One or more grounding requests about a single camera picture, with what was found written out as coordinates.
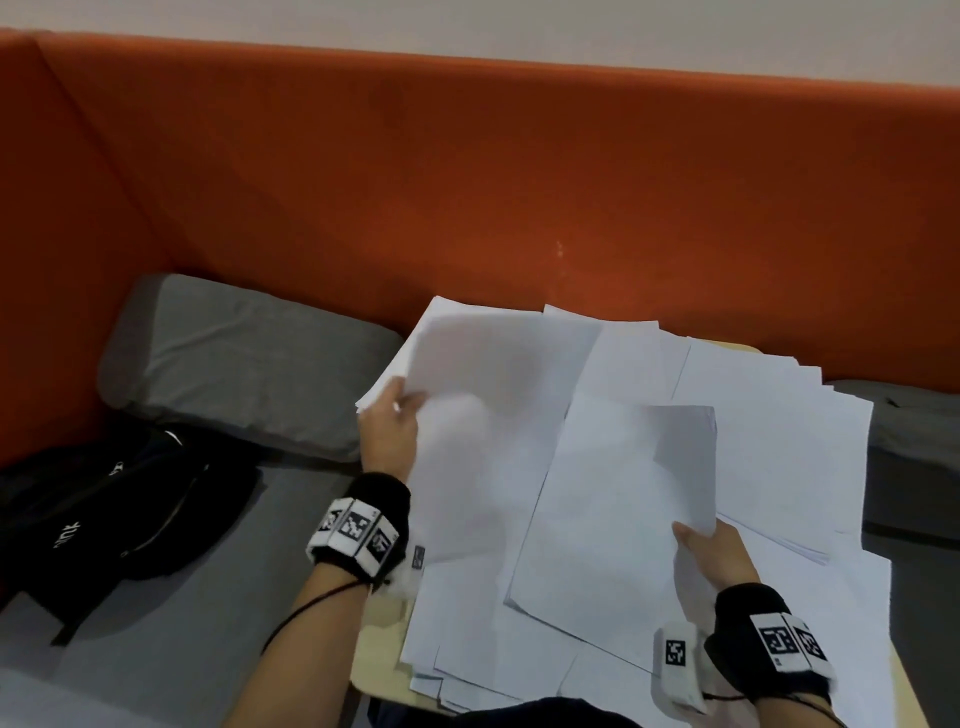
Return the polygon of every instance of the black bag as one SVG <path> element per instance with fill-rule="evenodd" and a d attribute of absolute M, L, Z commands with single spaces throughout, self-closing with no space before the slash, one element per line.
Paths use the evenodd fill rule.
<path fill-rule="evenodd" d="M 240 516 L 259 448 L 190 425 L 125 419 L 106 439 L 0 473 L 0 570 L 63 622 L 67 644 L 123 578 L 182 569 Z"/>

